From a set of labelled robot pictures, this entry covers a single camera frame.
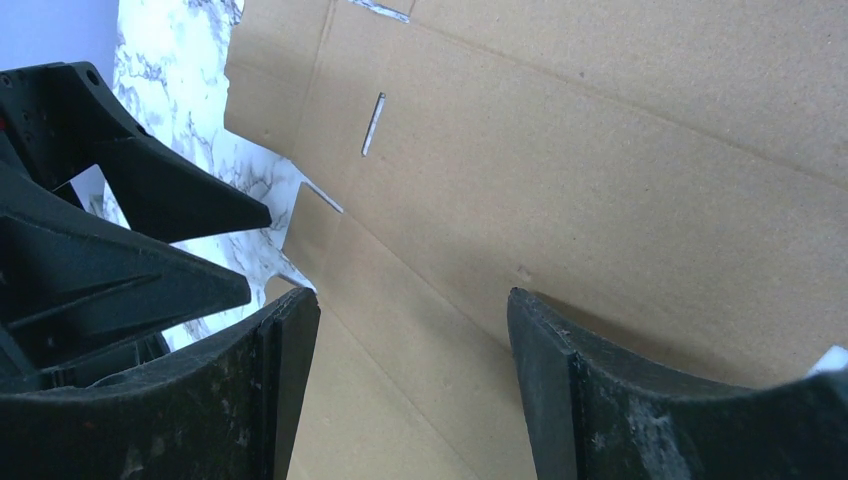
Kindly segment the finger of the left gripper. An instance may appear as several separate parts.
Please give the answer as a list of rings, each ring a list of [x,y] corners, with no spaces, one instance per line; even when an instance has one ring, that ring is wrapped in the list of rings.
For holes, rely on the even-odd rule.
[[[103,352],[246,304],[240,274],[1,168],[1,388],[71,386]]]

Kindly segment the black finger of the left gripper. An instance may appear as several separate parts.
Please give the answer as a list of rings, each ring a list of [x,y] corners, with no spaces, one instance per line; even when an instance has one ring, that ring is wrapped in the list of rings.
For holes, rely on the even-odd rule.
[[[271,223],[263,203],[148,133],[90,62],[2,72],[1,161],[73,206],[70,181],[97,166],[131,229],[165,243]]]

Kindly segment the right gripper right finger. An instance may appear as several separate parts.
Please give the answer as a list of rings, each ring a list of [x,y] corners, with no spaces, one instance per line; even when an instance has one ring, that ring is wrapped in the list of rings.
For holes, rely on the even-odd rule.
[[[847,374],[766,389],[644,358],[514,288],[509,340],[541,479],[843,479]]]

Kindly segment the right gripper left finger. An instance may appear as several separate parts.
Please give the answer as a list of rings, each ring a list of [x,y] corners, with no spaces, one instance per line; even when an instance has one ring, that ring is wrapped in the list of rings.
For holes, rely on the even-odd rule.
[[[5,479],[283,479],[321,311],[295,288],[85,388],[1,398]]]

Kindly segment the brown cardboard box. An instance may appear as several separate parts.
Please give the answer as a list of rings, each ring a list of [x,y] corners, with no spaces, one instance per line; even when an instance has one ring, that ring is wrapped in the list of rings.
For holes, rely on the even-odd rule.
[[[249,1],[226,127],[290,159],[297,479],[541,479],[512,289],[766,389],[847,342],[843,1]]]

